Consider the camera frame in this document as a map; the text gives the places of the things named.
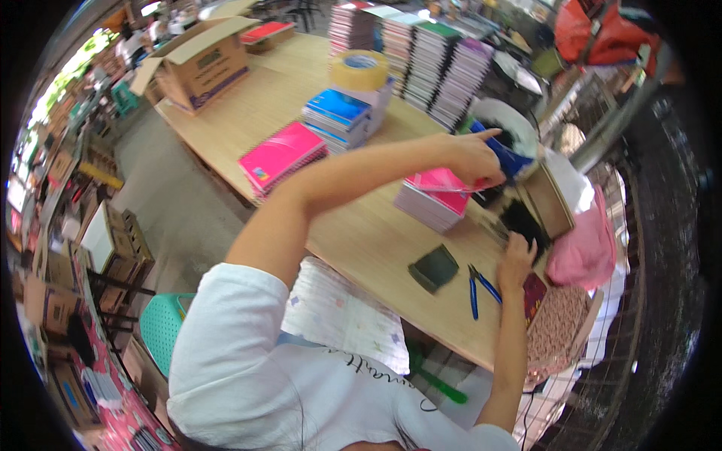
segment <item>woman's right arm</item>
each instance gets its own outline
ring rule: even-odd
[[[503,304],[501,326],[494,357],[494,380],[489,400],[476,424],[495,424],[510,433],[526,377],[526,318],[523,283],[536,256],[536,240],[531,249],[518,233],[509,234],[506,254],[499,263],[497,279]]]

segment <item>blue pliers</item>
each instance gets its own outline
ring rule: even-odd
[[[492,294],[494,299],[501,304],[501,296],[496,291],[491,283],[482,276],[474,265],[469,265],[469,288],[471,288],[471,314],[474,316],[474,320],[479,319],[479,308],[477,304],[477,279],[482,283],[485,289]]]

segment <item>plastic stool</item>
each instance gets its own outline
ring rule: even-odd
[[[116,83],[110,90],[110,95],[113,97],[113,101],[116,103],[116,110],[122,118],[126,117],[128,111],[133,108],[138,108],[138,100],[135,94],[128,88],[125,80]]]
[[[181,298],[192,298],[193,293],[156,294],[140,315],[140,336],[158,369],[168,377],[173,347],[186,319],[186,309]]]

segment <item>blue notebook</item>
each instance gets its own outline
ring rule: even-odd
[[[335,122],[353,128],[358,121],[371,114],[371,105],[333,89],[322,91],[306,103],[306,108]]]

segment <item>wooden table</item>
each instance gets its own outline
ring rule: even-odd
[[[275,50],[250,56],[249,76],[199,116],[193,118],[167,101],[155,108],[205,164],[252,199],[236,160],[298,117],[306,101],[329,86],[328,50],[325,38],[296,35]],[[394,97],[369,144],[441,131],[425,113]],[[477,224],[484,213],[474,202],[466,218],[442,236],[393,206],[399,187],[400,182],[390,183],[317,218],[307,249],[451,350],[493,369],[500,306],[479,287],[479,320],[474,321],[466,265],[473,263],[493,282],[503,249]],[[409,275],[407,266],[442,243],[460,268],[449,284],[431,295]]]

